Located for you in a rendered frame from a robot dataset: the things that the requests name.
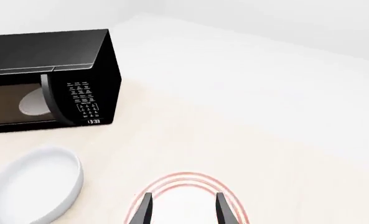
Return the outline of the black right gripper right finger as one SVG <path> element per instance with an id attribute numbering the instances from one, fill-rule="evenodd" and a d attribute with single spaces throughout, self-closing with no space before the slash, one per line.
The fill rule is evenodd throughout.
<path id="1" fill-rule="evenodd" d="M 216 193 L 215 210 L 218 224 L 238 224 L 238 220 L 222 192 Z"/>

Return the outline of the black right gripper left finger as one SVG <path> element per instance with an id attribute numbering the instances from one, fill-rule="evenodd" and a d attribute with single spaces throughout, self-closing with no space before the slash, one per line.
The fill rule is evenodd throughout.
<path id="1" fill-rule="evenodd" d="M 146 192 L 129 224 L 151 224 L 152 193 Z"/>

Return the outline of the white plate with red rings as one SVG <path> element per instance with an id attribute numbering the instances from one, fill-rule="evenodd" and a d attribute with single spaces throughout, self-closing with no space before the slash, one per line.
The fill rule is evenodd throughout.
<path id="1" fill-rule="evenodd" d="M 152 194 L 150 224 L 218 224 L 216 196 L 222 193 L 238 224 L 251 224 L 241 201 L 223 182 L 203 173 L 177 172 L 151 182 L 136 194 L 124 224 L 129 224 L 145 194 Z"/>

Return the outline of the white bowl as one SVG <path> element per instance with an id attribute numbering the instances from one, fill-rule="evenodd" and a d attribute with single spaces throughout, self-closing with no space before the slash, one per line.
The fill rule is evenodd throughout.
<path id="1" fill-rule="evenodd" d="M 75 203 L 84 183 L 78 156 L 43 147 L 0 172 L 0 224 L 51 224 Z"/>

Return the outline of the black microwave oven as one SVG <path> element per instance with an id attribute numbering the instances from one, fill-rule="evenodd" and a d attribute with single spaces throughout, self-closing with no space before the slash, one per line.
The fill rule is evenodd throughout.
<path id="1" fill-rule="evenodd" d="M 108 29 L 0 35 L 0 133 L 111 124 L 121 81 Z"/>

